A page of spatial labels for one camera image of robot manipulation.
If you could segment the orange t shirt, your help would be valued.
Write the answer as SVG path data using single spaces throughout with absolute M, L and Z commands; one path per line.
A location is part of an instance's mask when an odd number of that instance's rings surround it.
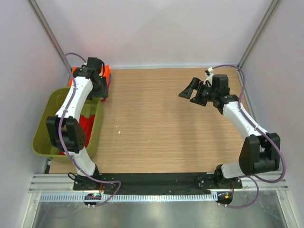
M 72 68 L 72 73 L 76 70 L 77 67 Z M 108 84 L 109 81 L 109 74 L 111 73 L 109 65 L 105 65 L 105 70 L 102 69 L 103 76 L 106 77 L 106 82 Z M 68 87 L 72 85 L 72 78 L 70 77 L 68 82 Z

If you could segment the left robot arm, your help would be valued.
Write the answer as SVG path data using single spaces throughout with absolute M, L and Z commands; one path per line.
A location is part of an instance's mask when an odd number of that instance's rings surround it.
M 104 73 L 105 63 L 97 57 L 89 57 L 86 64 L 71 71 L 72 85 L 62 106 L 54 116 L 46 119 L 52 146 L 65 153 L 90 190 L 96 190 L 102 180 L 97 165 L 87 153 L 86 134 L 79 118 L 86 99 L 108 97 Z

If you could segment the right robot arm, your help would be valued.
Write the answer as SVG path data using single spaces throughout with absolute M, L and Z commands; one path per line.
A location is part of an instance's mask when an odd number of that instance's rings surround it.
M 216 74 L 205 81 L 194 77 L 179 93 L 179 97 L 206 106 L 212 102 L 218 111 L 228 118 L 243 138 L 239 158 L 232 163 L 220 164 L 214 173 L 214 183 L 219 188 L 227 187 L 241 176 L 276 171 L 280 165 L 280 137 L 260 128 L 244 109 L 239 97 L 230 94 L 228 76 Z

